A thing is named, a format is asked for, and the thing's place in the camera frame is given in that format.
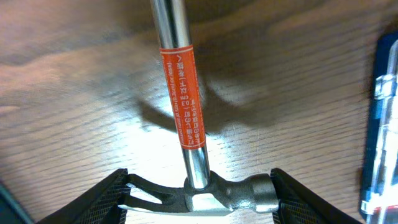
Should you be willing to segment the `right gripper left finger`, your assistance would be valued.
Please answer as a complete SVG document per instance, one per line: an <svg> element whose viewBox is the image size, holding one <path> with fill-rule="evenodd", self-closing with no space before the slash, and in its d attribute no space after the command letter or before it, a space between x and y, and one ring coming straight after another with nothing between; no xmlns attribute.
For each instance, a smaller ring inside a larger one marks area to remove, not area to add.
<svg viewBox="0 0 398 224"><path fill-rule="evenodd" d="M129 194L125 184L127 169L118 169L84 194L41 219L41 224L124 224L127 211L118 207L118 200Z"/></svg>

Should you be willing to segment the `blue precision screwdriver case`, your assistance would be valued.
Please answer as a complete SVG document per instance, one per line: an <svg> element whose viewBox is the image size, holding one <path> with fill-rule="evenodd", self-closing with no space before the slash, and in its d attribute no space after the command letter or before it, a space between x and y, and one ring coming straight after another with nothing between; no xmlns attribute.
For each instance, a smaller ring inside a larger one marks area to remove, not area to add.
<svg viewBox="0 0 398 224"><path fill-rule="evenodd" d="M371 84L359 211L366 223L397 223L397 32L378 40Z"/></svg>

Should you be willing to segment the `small hammer orange label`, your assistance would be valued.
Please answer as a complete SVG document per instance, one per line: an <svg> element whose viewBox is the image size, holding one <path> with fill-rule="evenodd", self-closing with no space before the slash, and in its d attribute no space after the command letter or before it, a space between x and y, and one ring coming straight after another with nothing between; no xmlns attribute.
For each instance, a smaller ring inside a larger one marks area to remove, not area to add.
<svg viewBox="0 0 398 224"><path fill-rule="evenodd" d="M119 208L170 215L209 216L227 215L240 208L256 213L277 211L279 201L269 175L252 175L240 182L231 182L210 170L185 3L153 0L151 6L187 179L182 188L173 188L130 174L126 182L128 187L141 189L159 199L160 203L127 195L120 199Z"/></svg>

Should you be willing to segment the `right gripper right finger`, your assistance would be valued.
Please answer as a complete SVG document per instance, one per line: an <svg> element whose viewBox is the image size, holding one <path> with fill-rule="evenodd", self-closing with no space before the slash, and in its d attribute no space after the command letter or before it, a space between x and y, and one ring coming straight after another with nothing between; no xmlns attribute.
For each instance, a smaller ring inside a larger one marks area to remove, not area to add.
<svg viewBox="0 0 398 224"><path fill-rule="evenodd" d="M271 170L271 181L279 201L272 214L276 224L360 224L282 169Z"/></svg>

